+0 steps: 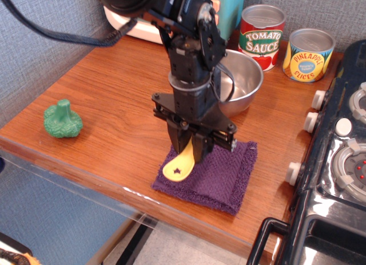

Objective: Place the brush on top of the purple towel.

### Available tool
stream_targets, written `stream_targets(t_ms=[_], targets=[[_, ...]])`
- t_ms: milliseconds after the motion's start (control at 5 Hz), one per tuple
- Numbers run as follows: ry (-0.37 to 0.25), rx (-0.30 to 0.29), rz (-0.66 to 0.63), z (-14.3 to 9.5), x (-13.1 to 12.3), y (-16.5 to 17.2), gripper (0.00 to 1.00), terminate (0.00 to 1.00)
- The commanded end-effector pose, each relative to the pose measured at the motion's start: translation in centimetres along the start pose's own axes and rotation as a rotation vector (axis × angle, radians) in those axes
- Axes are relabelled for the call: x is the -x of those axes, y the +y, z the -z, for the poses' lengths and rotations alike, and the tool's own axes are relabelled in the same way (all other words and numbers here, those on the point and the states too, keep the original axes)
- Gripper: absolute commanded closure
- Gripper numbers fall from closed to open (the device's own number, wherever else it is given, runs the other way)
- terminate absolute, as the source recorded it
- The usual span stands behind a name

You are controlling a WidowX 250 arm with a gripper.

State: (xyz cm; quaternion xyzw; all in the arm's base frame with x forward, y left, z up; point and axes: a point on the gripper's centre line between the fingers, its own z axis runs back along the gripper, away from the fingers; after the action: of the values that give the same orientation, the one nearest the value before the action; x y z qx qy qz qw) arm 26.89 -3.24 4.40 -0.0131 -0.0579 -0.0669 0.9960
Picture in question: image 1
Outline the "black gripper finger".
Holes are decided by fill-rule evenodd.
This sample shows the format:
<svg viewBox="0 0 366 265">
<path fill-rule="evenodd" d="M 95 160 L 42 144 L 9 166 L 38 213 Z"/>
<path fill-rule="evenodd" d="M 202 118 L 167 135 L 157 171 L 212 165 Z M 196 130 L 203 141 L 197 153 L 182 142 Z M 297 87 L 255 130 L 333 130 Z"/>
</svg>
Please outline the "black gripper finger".
<svg viewBox="0 0 366 265">
<path fill-rule="evenodd" d="M 167 119 L 168 134 L 174 150 L 180 154 L 191 139 L 191 131 L 184 129 L 180 123 Z"/>
<path fill-rule="evenodd" d="M 214 140 L 200 132 L 197 132 L 192 137 L 193 156 L 196 164 L 203 161 L 203 159 L 212 152 L 214 147 Z"/>
</svg>

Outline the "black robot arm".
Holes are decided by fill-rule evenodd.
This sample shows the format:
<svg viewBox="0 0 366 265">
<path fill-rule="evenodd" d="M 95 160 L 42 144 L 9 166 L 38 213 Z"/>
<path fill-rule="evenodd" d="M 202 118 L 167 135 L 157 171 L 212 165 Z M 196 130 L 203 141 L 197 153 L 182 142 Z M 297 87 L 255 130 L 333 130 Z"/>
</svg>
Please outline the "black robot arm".
<svg viewBox="0 0 366 265">
<path fill-rule="evenodd" d="M 156 117 L 166 121 L 173 148 L 193 146 L 196 163 L 219 145 L 235 147 L 237 130 L 220 110 L 227 41 L 215 23 L 211 0 L 99 0 L 110 11 L 155 26 L 170 62 L 171 94 L 152 95 Z"/>
</svg>

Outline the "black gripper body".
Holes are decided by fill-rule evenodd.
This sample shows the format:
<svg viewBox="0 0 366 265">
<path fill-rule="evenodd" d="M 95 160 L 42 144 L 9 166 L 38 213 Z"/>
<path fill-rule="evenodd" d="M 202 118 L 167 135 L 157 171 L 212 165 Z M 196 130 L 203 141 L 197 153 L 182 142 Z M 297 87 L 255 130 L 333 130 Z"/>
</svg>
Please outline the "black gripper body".
<svg viewBox="0 0 366 265">
<path fill-rule="evenodd" d="M 207 78 L 202 83 L 187 83 L 175 78 L 169 80 L 172 93 L 154 93 L 154 115 L 164 121 L 167 119 L 180 123 L 191 131 L 191 139 L 197 133 L 203 133 L 228 151 L 236 148 L 234 134 L 236 125 L 224 115 L 218 114 L 219 103 L 227 103 L 233 95 L 222 100 L 221 79 Z"/>
</svg>

